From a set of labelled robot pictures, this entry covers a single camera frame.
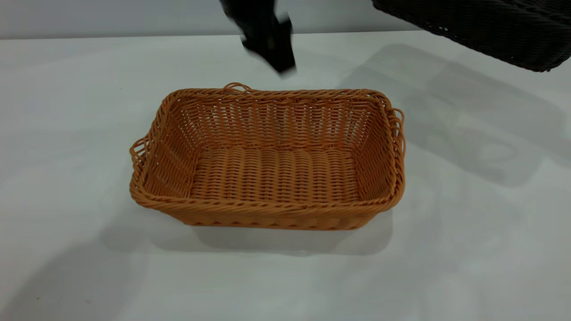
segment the basket rim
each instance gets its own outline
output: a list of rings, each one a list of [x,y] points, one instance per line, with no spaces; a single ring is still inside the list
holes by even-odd
[[[244,91],[238,90],[235,87],[241,86]],[[273,201],[249,201],[249,200],[238,200],[238,199],[201,199],[201,198],[179,198],[173,196],[161,196],[155,195],[148,192],[144,188],[144,183],[146,181],[146,176],[148,174],[148,167],[144,167],[147,161],[152,162],[152,159],[146,158],[142,159],[139,156],[141,151],[145,154],[149,152],[148,142],[161,133],[160,130],[160,120],[159,114],[167,114],[173,102],[180,100],[181,96],[185,97],[189,95],[233,95],[236,99],[241,97],[249,97],[251,95],[258,95],[260,97],[271,94],[288,94],[288,98],[291,94],[296,94],[297,98],[311,98],[315,99],[315,94],[329,94],[331,97],[339,96],[342,94],[350,95],[353,98],[363,98],[365,101],[371,99],[371,97],[382,98],[381,104],[377,104],[383,108],[383,112],[386,114],[386,127],[389,132],[391,132],[391,137],[387,137],[388,140],[392,138],[393,145],[395,147],[395,157],[390,158],[391,166],[393,166],[397,173],[393,174],[391,177],[390,191],[387,195],[382,198],[370,199],[370,200],[360,200],[355,202],[273,202]],[[399,119],[396,115],[399,113],[402,119]],[[203,209],[204,211],[212,211],[214,209],[218,211],[231,211],[231,212],[243,212],[246,213],[256,213],[267,212],[272,209],[272,212],[280,211],[287,213],[296,210],[307,210],[307,209],[321,209],[320,212],[325,214],[330,212],[329,210],[335,210],[340,208],[363,208],[370,207],[371,210],[374,208],[385,207],[388,203],[396,203],[400,200],[404,193],[404,155],[406,152],[406,141],[404,139],[402,130],[404,123],[404,114],[399,109],[394,109],[391,106],[390,100],[381,92],[370,90],[370,89],[336,89],[336,90],[254,90],[248,86],[242,85],[240,83],[229,83],[226,87],[222,89],[181,89],[176,90],[169,94],[161,104],[159,111],[157,112],[157,117],[153,120],[151,129],[148,134],[136,141],[130,148],[130,154],[133,162],[133,175],[130,183],[130,191],[133,199],[144,207],[154,208],[157,210],[165,209],[169,205],[189,205],[195,209]]]
[[[546,21],[536,21],[536,23],[560,23],[561,26],[567,28],[571,27],[571,15],[566,15],[557,11],[545,10],[541,6],[533,6],[525,2],[520,2],[518,0],[463,0],[465,2],[476,3],[481,6],[494,7],[499,9],[509,9],[517,10],[519,14],[523,14],[526,17],[540,16]],[[375,7],[379,3],[385,3],[387,0],[373,0]],[[402,6],[402,4],[391,3],[391,6]]]

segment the white wall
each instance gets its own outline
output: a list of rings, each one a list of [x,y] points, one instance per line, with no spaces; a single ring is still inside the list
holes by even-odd
[[[371,0],[278,0],[295,32],[414,29]],[[0,38],[234,34],[218,0],[0,0]]]

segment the basket handle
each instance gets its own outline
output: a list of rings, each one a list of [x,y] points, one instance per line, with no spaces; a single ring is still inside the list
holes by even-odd
[[[241,84],[239,82],[231,82],[227,84],[226,86],[224,86],[224,88],[222,88],[222,91],[227,91],[227,90],[240,91],[236,89],[236,87],[242,87],[244,89],[243,91],[252,91],[252,88],[244,84]]]
[[[387,109],[387,111],[392,111],[395,113],[395,116],[390,118],[390,121],[394,122],[394,124],[391,124],[391,130],[394,135],[393,138],[396,141],[396,147],[403,153],[404,157],[404,155],[407,153],[407,140],[404,138],[403,134],[404,113],[402,110],[397,108],[390,108]]]

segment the black wicker basket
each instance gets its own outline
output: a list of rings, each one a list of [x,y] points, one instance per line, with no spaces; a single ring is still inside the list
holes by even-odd
[[[533,71],[571,56],[571,0],[373,0],[375,8]]]

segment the woven pattern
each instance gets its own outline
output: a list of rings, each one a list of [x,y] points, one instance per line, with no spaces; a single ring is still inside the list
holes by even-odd
[[[373,0],[375,8],[513,65],[549,71],[571,56],[570,0]]]
[[[131,195],[191,225],[359,228],[403,195],[398,114],[373,90],[179,90],[131,148]]]

